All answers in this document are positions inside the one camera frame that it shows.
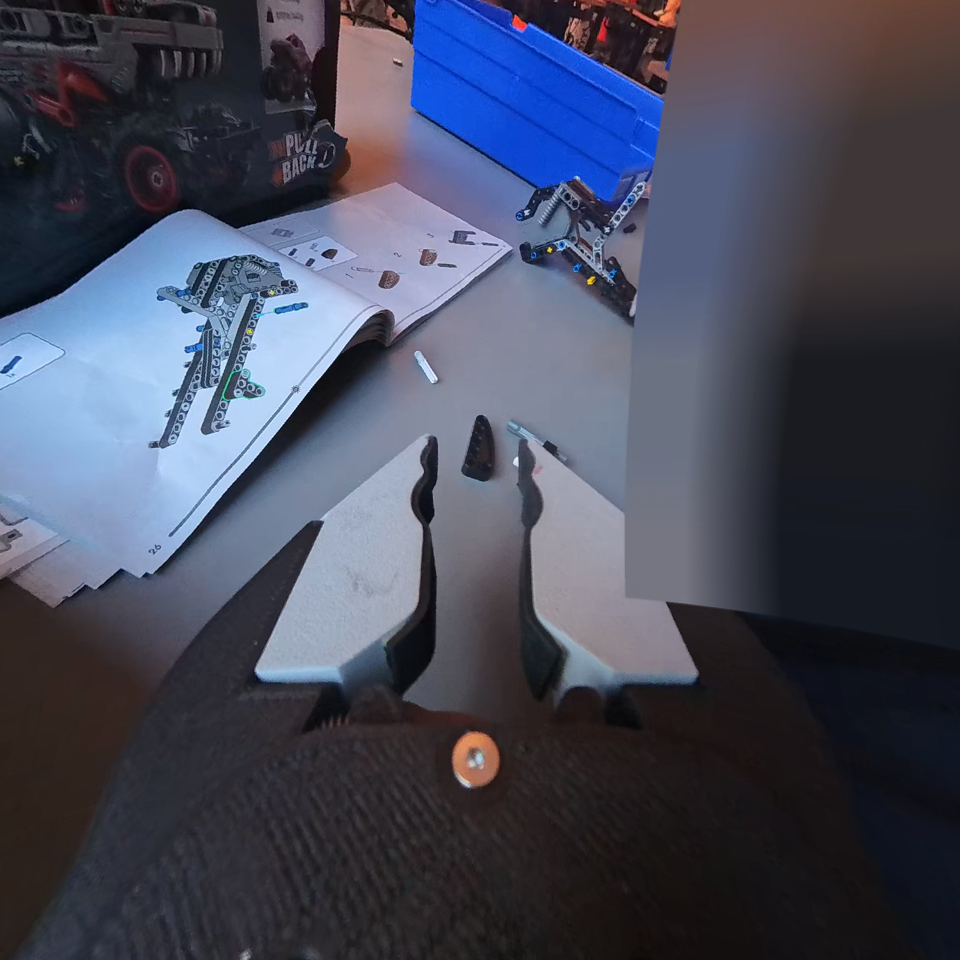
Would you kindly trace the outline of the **black curved toy brick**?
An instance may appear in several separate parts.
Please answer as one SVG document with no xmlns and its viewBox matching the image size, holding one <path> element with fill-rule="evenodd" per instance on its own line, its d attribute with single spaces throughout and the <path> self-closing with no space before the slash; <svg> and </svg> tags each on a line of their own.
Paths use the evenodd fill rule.
<svg viewBox="0 0 960 960">
<path fill-rule="evenodd" d="M 485 414 L 477 414 L 465 454 L 461 473 L 478 482 L 492 479 L 496 464 L 496 448 L 493 428 Z"/>
</svg>

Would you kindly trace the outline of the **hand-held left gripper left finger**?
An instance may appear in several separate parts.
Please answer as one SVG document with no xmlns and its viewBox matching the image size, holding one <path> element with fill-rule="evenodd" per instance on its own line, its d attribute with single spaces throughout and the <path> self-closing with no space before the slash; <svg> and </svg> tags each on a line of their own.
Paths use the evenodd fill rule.
<svg viewBox="0 0 960 960">
<path fill-rule="evenodd" d="M 432 658 L 426 629 L 438 441 L 423 435 L 319 521 L 254 668 L 263 683 L 407 690 Z"/>
</svg>

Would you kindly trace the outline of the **dark grey axle piece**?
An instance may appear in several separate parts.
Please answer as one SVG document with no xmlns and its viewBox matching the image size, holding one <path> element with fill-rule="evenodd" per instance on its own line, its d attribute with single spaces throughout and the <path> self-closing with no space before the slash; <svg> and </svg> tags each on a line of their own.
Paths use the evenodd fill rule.
<svg viewBox="0 0 960 960">
<path fill-rule="evenodd" d="M 569 462 L 568 456 L 564 452 L 559 450 L 556 443 L 554 443 L 552 440 L 549 440 L 547 438 L 540 436 L 539 434 L 528 429 L 527 427 L 520 424 L 519 422 L 513 419 L 508 420 L 507 430 L 513 436 L 527 441 L 528 444 L 537 445 L 543 448 L 546 452 L 551 454 L 559 462 L 563 464 L 567 464 Z"/>
</svg>

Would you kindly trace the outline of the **grey toy brick chassis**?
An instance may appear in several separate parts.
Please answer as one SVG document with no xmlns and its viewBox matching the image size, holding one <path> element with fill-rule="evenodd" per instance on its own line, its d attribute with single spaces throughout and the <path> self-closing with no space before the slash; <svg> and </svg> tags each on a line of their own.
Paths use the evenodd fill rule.
<svg viewBox="0 0 960 960">
<path fill-rule="evenodd" d="M 524 206 L 515 212 L 515 220 L 524 223 L 535 219 L 539 226 L 546 227 L 558 210 L 565 209 L 568 226 L 553 238 L 522 243 L 521 259 L 526 264 L 539 265 L 546 258 L 561 256 L 587 287 L 599 291 L 632 325 L 637 311 L 637 287 L 628 279 L 618 258 L 606 255 L 605 247 L 634 207 L 648 199 L 652 175 L 650 167 L 626 174 L 611 200 L 599 197 L 578 176 L 535 188 Z"/>
</svg>

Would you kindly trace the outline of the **blue plastic bin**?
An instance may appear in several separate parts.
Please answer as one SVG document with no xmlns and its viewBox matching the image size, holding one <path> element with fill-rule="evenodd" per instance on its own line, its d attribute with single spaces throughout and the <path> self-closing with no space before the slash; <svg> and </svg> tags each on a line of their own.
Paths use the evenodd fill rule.
<svg viewBox="0 0 960 960">
<path fill-rule="evenodd" d="M 411 107 L 534 187 L 651 172 L 663 96 L 487 2 L 418 1 Z"/>
</svg>

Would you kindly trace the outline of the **open instruction booklet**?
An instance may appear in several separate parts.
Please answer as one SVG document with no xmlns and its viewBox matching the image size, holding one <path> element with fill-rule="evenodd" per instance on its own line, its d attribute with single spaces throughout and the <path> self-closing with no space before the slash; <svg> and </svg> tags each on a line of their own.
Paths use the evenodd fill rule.
<svg viewBox="0 0 960 960">
<path fill-rule="evenodd" d="M 392 183 L 243 227 L 185 210 L 2 320 L 2 579 L 155 573 L 346 351 L 512 252 Z"/>
</svg>

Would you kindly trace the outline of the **black toy truck box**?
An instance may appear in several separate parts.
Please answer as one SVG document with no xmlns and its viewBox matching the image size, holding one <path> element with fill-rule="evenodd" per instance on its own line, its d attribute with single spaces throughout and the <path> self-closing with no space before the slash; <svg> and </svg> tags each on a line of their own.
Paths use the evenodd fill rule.
<svg viewBox="0 0 960 960">
<path fill-rule="evenodd" d="M 152 224 L 245 226 L 325 198 L 340 11 L 320 1 L 3 1 L 1 313 Z"/>
</svg>

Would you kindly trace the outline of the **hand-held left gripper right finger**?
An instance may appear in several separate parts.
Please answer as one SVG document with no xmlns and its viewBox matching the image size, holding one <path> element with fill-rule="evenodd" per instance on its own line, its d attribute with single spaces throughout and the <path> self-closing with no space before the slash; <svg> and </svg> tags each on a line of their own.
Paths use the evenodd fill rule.
<svg viewBox="0 0 960 960">
<path fill-rule="evenodd" d="M 699 671 L 666 602 L 627 596 L 623 511 L 527 439 L 516 467 L 520 660 L 534 698 L 695 684 Z"/>
</svg>

